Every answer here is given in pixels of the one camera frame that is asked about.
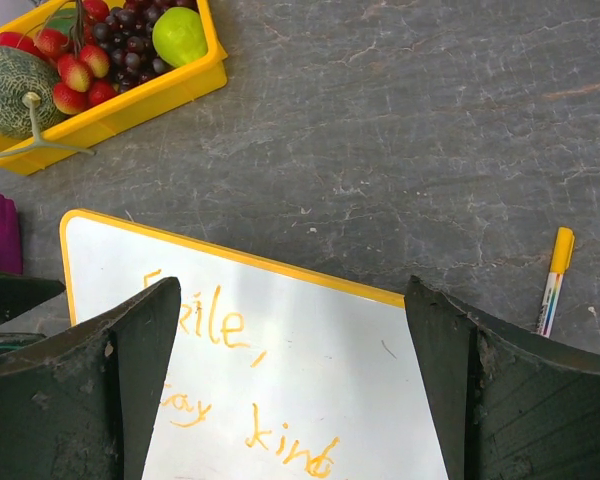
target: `purple bag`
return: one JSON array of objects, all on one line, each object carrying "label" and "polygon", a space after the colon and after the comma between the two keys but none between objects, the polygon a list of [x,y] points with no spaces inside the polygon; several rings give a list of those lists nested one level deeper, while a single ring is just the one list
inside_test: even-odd
[{"label": "purple bag", "polygon": [[16,204],[0,194],[0,271],[22,274],[22,251]]}]

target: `dark green object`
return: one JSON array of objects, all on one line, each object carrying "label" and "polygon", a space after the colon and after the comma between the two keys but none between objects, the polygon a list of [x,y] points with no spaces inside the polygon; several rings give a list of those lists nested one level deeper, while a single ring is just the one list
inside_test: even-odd
[{"label": "dark green object", "polygon": [[45,338],[41,333],[0,333],[0,355],[33,345]]},{"label": "dark green object", "polygon": [[405,303],[449,480],[600,480],[600,355],[415,277]]},{"label": "dark green object", "polygon": [[0,272],[0,325],[50,300],[65,287],[57,280]]},{"label": "dark green object", "polygon": [[166,278],[0,355],[0,480],[140,480],[179,313]]}]

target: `melon stem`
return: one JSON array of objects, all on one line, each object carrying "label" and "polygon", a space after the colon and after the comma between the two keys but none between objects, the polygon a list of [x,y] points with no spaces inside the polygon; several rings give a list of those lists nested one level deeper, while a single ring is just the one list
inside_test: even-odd
[{"label": "melon stem", "polygon": [[1,152],[0,158],[11,157],[20,153],[30,152],[36,148],[57,148],[60,150],[72,150],[74,152],[86,153],[87,155],[95,155],[96,152],[87,148],[74,147],[63,143],[48,142],[42,138],[40,125],[38,125],[38,116],[36,108],[40,105],[40,96],[35,92],[27,92],[22,96],[22,103],[29,109],[29,117],[31,118],[31,133],[33,134],[33,143],[23,148],[17,148],[8,152]]}]

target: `marble surface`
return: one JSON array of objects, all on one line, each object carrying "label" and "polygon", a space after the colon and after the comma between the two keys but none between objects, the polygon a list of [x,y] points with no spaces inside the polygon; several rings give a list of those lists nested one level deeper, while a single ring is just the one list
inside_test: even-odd
[{"label": "marble surface", "polygon": [[[222,90],[28,178],[27,273],[62,278],[74,207],[403,291],[421,276],[600,353],[600,2],[213,0]],[[53,333],[66,300],[6,325]]]}]

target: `melon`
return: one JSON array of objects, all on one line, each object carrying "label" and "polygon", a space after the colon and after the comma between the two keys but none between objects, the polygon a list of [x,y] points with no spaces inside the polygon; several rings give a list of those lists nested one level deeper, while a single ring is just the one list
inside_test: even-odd
[{"label": "melon", "polygon": [[14,139],[32,135],[29,109],[22,99],[28,92],[40,97],[36,115],[41,131],[67,117],[53,104],[53,87],[60,77],[38,57],[11,47],[0,46],[0,134]]}]

